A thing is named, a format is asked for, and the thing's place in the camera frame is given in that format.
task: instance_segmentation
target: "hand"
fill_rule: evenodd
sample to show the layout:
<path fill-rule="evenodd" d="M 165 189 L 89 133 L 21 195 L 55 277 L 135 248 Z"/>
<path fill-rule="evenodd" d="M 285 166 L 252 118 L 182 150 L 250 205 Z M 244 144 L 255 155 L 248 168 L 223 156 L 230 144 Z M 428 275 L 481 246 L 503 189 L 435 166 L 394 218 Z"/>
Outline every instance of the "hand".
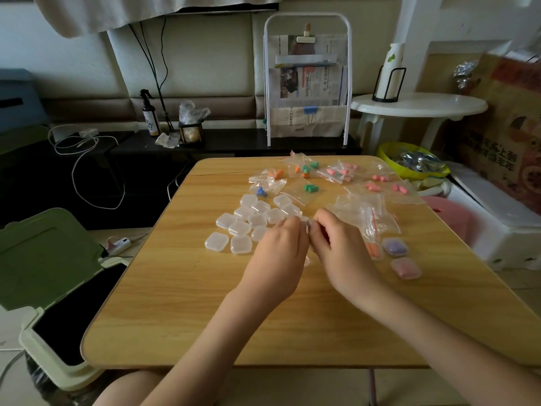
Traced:
<path fill-rule="evenodd" d="M 238 289 L 269 312 L 297 288 L 310 245 L 306 223 L 289 218 L 269 229 L 255 249 Z"/>
<path fill-rule="evenodd" d="M 353 305 L 363 309 L 367 299 L 388 288 L 366 249 L 358 228 L 332 212 L 319 209 L 310 227 L 310 243 L 329 281 Z"/>

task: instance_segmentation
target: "person's left hand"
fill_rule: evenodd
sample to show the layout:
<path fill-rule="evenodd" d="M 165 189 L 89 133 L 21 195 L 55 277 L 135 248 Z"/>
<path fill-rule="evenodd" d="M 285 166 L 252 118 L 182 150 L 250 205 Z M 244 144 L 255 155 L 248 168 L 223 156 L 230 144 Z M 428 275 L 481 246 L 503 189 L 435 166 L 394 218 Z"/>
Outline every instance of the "person's left hand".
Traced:
<path fill-rule="evenodd" d="M 306 223 L 300 218 L 279 222 L 259 242 L 237 289 L 254 304 L 274 310 L 295 292 L 309 244 Z"/>

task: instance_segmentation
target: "floor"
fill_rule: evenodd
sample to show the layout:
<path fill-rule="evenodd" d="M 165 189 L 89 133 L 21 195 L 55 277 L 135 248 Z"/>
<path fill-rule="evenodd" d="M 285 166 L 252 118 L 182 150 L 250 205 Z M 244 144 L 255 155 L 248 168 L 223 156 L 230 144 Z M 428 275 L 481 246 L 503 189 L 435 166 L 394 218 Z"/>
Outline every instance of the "floor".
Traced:
<path fill-rule="evenodd" d="M 151 228 L 91 231 L 91 236 L 106 245 L 120 237 L 143 238 L 121 253 L 133 257 Z M 508 269 L 501 279 L 541 317 L 541 271 Z M 0 307 L 0 374 L 20 346 L 21 319 L 30 308 L 6 312 Z M 377 370 L 378 399 L 381 406 L 463 405 L 464 399 L 431 370 Z M 46 406 L 34 389 L 25 361 L 18 359 L 9 369 L 0 388 L 2 406 Z M 366 370 L 349 369 L 236 369 L 222 390 L 222 406 L 253 404 L 357 405 L 368 404 Z"/>

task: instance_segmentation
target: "blue storage box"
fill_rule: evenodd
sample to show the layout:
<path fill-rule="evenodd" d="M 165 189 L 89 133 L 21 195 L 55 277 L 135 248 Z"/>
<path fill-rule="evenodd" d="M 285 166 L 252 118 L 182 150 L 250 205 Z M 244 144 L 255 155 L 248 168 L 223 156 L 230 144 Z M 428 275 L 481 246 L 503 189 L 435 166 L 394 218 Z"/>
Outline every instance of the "blue storage box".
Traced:
<path fill-rule="evenodd" d="M 0 120 L 0 133 L 49 122 L 29 71 L 0 69 Z"/>

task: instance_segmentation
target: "white curtain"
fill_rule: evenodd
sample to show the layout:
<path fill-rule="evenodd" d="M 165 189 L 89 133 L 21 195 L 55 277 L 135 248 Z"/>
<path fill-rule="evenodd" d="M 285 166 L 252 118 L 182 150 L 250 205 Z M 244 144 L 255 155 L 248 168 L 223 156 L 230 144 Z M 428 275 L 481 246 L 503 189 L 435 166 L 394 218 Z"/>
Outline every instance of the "white curtain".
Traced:
<path fill-rule="evenodd" d="M 65 38 L 112 30 L 183 7 L 221 7 L 281 0 L 34 0 L 47 22 Z"/>

